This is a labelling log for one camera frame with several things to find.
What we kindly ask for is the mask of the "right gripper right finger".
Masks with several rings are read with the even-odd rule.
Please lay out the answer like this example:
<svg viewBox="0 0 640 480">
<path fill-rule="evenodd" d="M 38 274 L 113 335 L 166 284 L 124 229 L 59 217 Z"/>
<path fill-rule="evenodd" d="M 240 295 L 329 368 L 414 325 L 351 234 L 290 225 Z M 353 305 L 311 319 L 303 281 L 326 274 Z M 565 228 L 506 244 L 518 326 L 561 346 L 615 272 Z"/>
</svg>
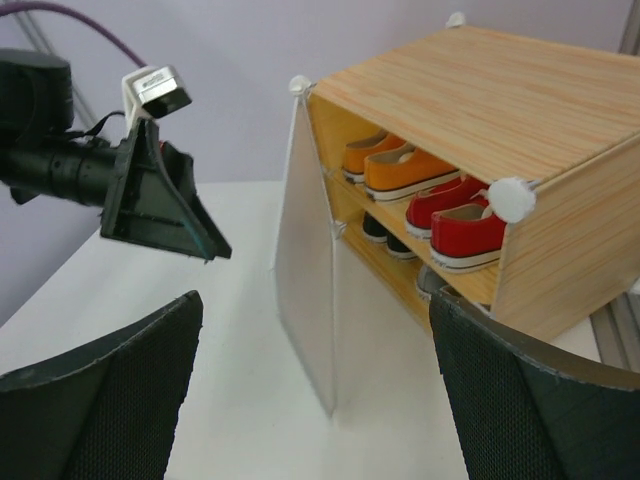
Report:
<svg viewBox="0 0 640 480">
<path fill-rule="evenodd" d="M 639 376 L 431 296 L 436 355 L 471 479 L 636 479 Z"/>
</svg>

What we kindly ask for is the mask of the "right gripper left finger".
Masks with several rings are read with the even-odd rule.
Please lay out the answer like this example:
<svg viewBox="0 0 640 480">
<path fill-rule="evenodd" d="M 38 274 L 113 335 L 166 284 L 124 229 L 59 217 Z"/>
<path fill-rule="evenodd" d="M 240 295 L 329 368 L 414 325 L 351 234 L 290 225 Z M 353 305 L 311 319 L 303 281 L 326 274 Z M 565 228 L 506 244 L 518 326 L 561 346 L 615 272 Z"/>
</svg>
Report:
<svg viewBox="0 0 640 480">
<path fill-rule="evenodd" d="M 189 291 L 124 328 L 2 375 L 2 478 L 163 478 L 203 310 Z"/>
</svg>

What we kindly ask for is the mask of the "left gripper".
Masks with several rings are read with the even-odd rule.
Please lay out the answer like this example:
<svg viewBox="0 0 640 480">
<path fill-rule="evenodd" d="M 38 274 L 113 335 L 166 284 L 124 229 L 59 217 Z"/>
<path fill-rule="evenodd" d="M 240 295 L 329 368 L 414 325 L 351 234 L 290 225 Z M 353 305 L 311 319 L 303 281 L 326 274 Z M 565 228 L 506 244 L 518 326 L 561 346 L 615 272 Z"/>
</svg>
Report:
<svg viewBox="0 0 640 480">
<path fill-rule="evenodd" d="M 104 206 L 106 239 L 205 261 L 232 256 L 198 196 L 193 158 L 162 141 L 152 120 L 137 120 L 120 147 L 101 138 L 3 147 L 1 182 L 18 205 L 48 196 Z"/>
</svg>

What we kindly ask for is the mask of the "white cabinet door panel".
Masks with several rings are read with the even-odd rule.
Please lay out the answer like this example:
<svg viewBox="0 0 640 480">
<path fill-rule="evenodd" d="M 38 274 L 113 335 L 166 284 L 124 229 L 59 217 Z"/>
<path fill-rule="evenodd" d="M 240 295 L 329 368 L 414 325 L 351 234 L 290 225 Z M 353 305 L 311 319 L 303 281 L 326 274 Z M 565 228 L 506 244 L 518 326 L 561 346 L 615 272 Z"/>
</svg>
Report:
<svg viewBox="0 0 640 480">
<path fill-rule="evenodd" d="M 307 99 L 294 100 L 273 274 L 281 324 L 325 414 L 338 401 L 334 222 Z"/>
</svg>

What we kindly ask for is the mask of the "red sneaker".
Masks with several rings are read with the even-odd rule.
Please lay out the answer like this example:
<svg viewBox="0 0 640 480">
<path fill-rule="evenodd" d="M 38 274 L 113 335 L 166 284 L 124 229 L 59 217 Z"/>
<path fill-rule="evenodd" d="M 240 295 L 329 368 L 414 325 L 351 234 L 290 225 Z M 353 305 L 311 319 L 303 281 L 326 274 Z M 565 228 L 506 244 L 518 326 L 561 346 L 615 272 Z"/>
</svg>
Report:
<svg viewBox="0 0 640 480">
<path fill-rule="evenodd" d="M 418 239 L 431 237 L 432 215 L 465 205 L 478 199 L 488 185 L 466 174 L 444 184 L 416 193 L 405 212 L 405 229 Z"/>
<path fill-rule="evenodd" d="M 470 273 L 499 261 L 506 223 L 485 198 L 435 212 L 431 217 L 432 260 L 450 273 Z"/>
</svg>

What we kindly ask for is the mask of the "black sneaker white laces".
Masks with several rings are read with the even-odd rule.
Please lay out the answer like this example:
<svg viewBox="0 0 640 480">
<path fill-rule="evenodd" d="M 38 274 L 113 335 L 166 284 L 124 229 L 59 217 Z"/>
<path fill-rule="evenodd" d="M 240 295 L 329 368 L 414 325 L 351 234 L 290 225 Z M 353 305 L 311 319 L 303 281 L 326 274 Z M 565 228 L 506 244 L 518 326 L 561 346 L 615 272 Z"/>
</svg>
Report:
<svg viewBox="0 0 640 480">
<path fill-rule="evenodd" d="M 386 235 L 386 250 L 392 257 L 401 261 L 409 261 L 417 257 L 410 248 L 391 232 L 388 232 Z"/>
</svg>

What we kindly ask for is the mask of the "grey sneaker orange sole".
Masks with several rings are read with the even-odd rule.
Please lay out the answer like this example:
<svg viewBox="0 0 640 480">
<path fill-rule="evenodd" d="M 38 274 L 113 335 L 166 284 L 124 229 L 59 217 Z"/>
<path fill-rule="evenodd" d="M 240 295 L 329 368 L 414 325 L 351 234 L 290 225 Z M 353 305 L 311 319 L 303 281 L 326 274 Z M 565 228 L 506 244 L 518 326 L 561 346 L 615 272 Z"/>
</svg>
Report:
<svg viewBox="0 0 640 480">
<path fill-rule="evenodd" d="M 482 303 L 478 303 L 478 302 L 474 302 L 474 301 L 468 300 L 461 293 L 459 293 L 456 289 L 454 289 L 451 285 L 445 285 L 445 286 L 441 287 L 439 289 L 439 291 L 441 293 L 444 293 L 444 294 L 447 294 L 449 296 L 452 296 L 452 297 L 454 297 L 456 299 L 464 300 L 466 303 L 468 303 L 469 305 L 473 306 L 476 310 L 481 311 L 484 315 L 491 316 L 491 312 L 490 312 L 491 306 L 490 305 L 482 304 Z"/>
</svg>

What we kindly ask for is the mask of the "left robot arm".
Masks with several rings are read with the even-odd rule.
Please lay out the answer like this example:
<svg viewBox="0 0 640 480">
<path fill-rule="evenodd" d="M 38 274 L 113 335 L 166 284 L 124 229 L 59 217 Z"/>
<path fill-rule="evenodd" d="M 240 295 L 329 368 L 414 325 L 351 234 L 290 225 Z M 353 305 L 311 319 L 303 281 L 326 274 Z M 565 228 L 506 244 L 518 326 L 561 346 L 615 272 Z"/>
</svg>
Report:
<svg viewBox="0 0 640 480">
<path fill-rule="evenodd" d="M 44 195 L 101 209 L 110 240 L 211 261 L 232 248 L 198 198 L 193 159 L 134 120 L 117 146 L 97 123 L 75 131 L 70 64 L 54 55 L 1 52 L 1 181 L 18 205 Z"/>
</svg>

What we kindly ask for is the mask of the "wooden shoe cabinet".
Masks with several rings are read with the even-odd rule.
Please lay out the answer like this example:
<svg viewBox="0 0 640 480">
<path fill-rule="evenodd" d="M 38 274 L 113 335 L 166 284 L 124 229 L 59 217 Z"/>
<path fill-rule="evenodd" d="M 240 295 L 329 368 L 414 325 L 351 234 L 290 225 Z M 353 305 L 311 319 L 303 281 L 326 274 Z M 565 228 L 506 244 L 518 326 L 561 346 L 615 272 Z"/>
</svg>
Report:
<svg viewBox="0 0 640 480">
<path fill-rule="evenodd" d="M 315 84 L 298 80 L 334 217 L 381 205 L 339 173 L 345 145 L 385 129 L 492 186 L 499 260 L 448 274 L 493 317 L 549 341 L 639 276 L 639 61 L 460 26 Z"/>
</svg>

